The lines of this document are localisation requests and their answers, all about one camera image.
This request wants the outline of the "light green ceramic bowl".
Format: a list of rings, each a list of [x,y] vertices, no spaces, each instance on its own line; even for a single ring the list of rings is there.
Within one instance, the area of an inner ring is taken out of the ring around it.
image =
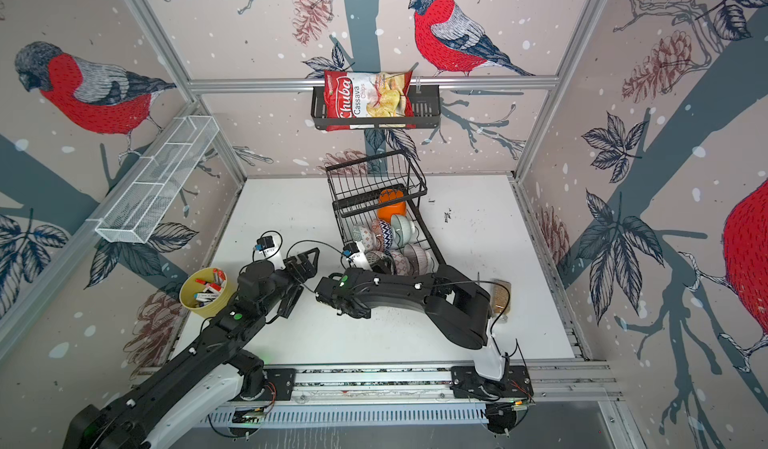
[[[408,244],[415,243],[418,239],[419,229],[416,223],[406,215],[392,215],[390,226],[394,233],[396,248],[403,248]]]

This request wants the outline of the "orange plastic bowl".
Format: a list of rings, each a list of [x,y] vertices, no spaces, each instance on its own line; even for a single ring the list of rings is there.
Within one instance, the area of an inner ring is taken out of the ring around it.
[[[394,215],[407,215],[405,194],[400,189],[384,189],[379,194],[378,202],[382,207],[377,209],[377,217],[390,223]]]

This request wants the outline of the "white line patterned bowl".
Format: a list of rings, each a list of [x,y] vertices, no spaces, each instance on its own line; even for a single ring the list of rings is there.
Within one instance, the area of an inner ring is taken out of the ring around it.
[[[380,274],[394,274],[395,266],[392,257],[383,251],[371,250],[365,253],[371,270]]]

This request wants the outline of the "blue patterned bowl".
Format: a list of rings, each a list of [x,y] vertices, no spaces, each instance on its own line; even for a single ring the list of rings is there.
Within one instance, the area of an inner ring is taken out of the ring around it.
[[[396,275],[409,276],[412,274],[412,266],[409,259],[398,250],[388,251],[393,262],[393,271]]]

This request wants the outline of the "pink patterned glass bowl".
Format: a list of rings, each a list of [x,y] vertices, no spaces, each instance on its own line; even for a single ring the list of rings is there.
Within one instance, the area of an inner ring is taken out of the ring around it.
[[[418,244],[408,244],[402,250],[411,266],[412,275],[425,275],[434,271],[432,256]]]

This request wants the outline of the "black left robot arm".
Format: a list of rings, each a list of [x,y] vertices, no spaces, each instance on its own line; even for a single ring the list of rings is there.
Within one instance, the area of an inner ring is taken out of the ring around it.
[[[268,316],[286,318],[318,269],[316,248],[278,269],[266,259],[246,265],[223,309],[161,369],[101,409],[89,405],[69,424],[66,448],[169,448],[228,401],[274,405],[291,394],[294,376],[269,376],[247,344]]]

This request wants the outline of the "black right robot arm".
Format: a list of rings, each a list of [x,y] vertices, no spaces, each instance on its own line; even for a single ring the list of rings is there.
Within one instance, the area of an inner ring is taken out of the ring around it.
[[[377,307],[424,313],[451,343],[473,352],[476,373],[499,382],[507,358],[493,338],[498,320],[491,294],[458,269],[442,265],[424,275],[392,275],[352,267],[318,283],[316,300],[355,319],[369,319]]]

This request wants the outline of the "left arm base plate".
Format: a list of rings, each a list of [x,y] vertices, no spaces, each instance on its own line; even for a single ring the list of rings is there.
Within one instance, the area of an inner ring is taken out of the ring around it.
[[[243,377],[243,385],[235,401],[289,401],[297,371],[293,368],[262,368]]]

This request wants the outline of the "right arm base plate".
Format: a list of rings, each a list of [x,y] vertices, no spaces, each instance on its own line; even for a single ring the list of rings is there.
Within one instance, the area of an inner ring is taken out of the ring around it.
[[[528,368],[508,365],[498,381],[480,376],[473,366],[453,366],[450,369],[450,390],[455,398],[496,402],[501,399],[531,400],[534,391]]]

